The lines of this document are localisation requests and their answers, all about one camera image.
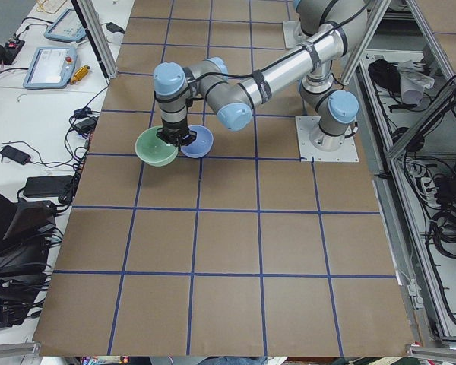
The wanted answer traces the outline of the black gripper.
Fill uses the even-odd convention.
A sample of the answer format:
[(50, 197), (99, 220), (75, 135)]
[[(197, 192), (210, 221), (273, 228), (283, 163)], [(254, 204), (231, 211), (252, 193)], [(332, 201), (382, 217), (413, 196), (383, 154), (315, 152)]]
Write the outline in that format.
[(160, 127), (156, 131), (156, 136), (167, 144), (176, 147), (189, 146), (197, 138), (197, 132), (190, 128), (180, 130), (170, 130), (166, 127)]

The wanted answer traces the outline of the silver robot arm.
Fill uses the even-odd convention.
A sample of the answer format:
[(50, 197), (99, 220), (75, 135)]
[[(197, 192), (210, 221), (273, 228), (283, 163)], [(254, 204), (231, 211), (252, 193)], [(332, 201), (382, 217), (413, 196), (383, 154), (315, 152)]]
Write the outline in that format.
[(302, 97), (323, 94), (333, 86), (331, 62), (353, 50), (367, 24), (366, 1), (294, 1), (303, 39), (285, 55), (241, 76), (236, 84), (219, 57), (182, 67), (164, 62), (154, 70), (154, 98), (162, 125), (156, 136), (177, 148), (196, 137), (188, 127), (188, 108), (196, 97), (205, 100), (231, 131), (246, 127), (253, 110), (294, 81), (302, 81)]

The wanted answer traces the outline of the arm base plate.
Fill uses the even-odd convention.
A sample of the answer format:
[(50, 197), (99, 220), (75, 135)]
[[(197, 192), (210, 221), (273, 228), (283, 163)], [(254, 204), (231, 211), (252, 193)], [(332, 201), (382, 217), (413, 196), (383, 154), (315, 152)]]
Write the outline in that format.
[(359, 162), (354, 137), (346, 138), (351, 132), (350, 125), (342, 136), (332, 137), (320, 129), (319, 116), (296, 116), (295, 120), (302, 162)]
[(302, 31), (300, 21), (283, 21), (282, 28), (286, 49), (292, 49), (307, 38)]

